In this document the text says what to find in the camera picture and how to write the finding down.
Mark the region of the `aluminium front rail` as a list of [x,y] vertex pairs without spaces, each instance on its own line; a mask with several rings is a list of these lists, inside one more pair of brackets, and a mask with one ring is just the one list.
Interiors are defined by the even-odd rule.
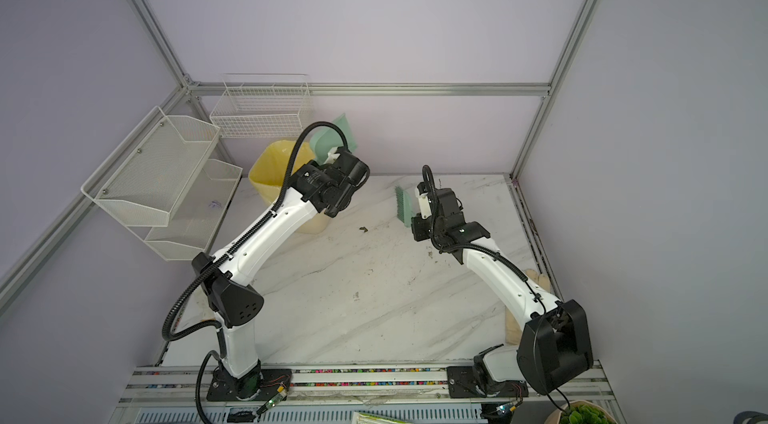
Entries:
[[212,371],[197,367],[137,368],[114,409],[112,423],[197,423],[202,408],[213,423],[349,423],[354,414],[411,423],[481,423],[510,410],[515,423],[543,423],[559,407],[582,401],[603,408],[617,422],[622,410],[600,364],[550,397],[518,386],[483,396],[450,376],[458,362],[271,367],[287,394],[263,414],[262,400],[209,402]]

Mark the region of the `white mesh shelf upper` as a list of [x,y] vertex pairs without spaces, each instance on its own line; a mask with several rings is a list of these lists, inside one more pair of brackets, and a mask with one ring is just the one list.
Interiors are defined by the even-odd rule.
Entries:
[[152,109],[81,192],[125,227],[166,227],[220,138],[220,128]]

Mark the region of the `green plastic dustpan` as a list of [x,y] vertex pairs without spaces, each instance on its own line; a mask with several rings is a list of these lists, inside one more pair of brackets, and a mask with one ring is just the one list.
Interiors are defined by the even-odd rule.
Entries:
[[[345,113],[340,114],[333,120],[333,123],[343,132],[348,150],[354,152],[358,148],[358,143],[352,132],[351,125]],[[315,160],[319,163],[326,162],[330,151],[334,147],[340,147],[344,144],[341,136],[333,129],[320,127],[310,139],[310,148],[315,154]]]

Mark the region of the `green hand brush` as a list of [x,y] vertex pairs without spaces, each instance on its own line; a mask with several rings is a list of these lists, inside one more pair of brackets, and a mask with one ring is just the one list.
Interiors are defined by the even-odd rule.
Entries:
[[413,205],[410,194],[401,186],[395,188],[395,198],[397,205],[397,218],[406,228],[411,228],[413,219]]

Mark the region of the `white mesh shelf lower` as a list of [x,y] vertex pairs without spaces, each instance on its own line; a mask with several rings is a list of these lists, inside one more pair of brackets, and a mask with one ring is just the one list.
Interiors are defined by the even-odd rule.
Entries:
[[190,261],[209,249],[241,176],[241,167],[208,159],[168,226],[131,231],[162,259]]

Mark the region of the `white mesh shelf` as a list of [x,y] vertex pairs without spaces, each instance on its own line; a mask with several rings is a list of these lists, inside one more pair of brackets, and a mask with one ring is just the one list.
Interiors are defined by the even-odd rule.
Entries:
[[190,261],[209,249],[241,176],[241,167],[208,159],[168,226],[131,231],[162,259]]
[[125,227],[166,227],[220,138],[220,128],[152,109],[81,192]]

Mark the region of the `green plant in pot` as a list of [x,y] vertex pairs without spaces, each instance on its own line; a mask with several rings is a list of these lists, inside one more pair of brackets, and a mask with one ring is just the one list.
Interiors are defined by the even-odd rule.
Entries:
[[588,401],[571,403],[564,411],[555,410],[545,424],[616,424],[617,420],[602,407]]

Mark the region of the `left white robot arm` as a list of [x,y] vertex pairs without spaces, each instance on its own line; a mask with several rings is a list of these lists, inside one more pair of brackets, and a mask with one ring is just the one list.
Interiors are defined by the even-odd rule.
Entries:
[[345,148],[328,162],[303,164],[283,182],[278,198],[242,234],[209,259],[204,292],[220,324],[223,368],[240,379],[260,364],[255,319],[264,298],[252,286],[256,274],[301,226],[320,214],[338,216],[368,180],[370,168]]

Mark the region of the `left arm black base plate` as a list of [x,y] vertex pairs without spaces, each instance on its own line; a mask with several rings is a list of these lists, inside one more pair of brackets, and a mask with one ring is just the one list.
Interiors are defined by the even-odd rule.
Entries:
[[244,376],[235,378],[222,364],[218,364],[213,370],[206,400],[266,402],[276,396],[280,389],[288,391],[292,377],[293,371],[289,368],[263,368],[257,364]]

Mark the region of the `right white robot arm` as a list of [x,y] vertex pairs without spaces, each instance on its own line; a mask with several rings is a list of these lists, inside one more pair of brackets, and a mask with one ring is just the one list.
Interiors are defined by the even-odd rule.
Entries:
[[520,328],[516,344],[501,344],[478,353],[474,374],[485,395],[508,381],[523,381],[546,395],[593,366],[594,357],[584,308],[545,290],[497,246],[490,232],[464,218],[460,199],[450,188],[417,186],[419,213],[411,229],[417,241],[428,240],[474,272],[505,305]]

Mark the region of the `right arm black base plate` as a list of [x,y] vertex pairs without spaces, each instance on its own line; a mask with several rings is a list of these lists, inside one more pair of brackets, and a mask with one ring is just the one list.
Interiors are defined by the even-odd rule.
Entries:
[[449,396],[458,398],[525,398],[528,385],[517,364],[517,348],[499,344],[473,357],[471,365],[446,368]]

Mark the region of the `cream trash bin yellow liner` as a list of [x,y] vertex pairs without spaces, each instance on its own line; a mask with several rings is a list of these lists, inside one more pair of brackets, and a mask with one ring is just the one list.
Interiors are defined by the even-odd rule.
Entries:
[[[258,191],[267,205],[271,205],[277,198],[284,182],[284,174],[295,141],[277,140],[266,147],[266,150],[253,164],[248,174],[249,181]],[[293,170],[314,160],[315,154],[308,143],[301,144]],[[324,214],[318,214],[298,228],[299,233],[320,234],[326,230],[330,218]]]

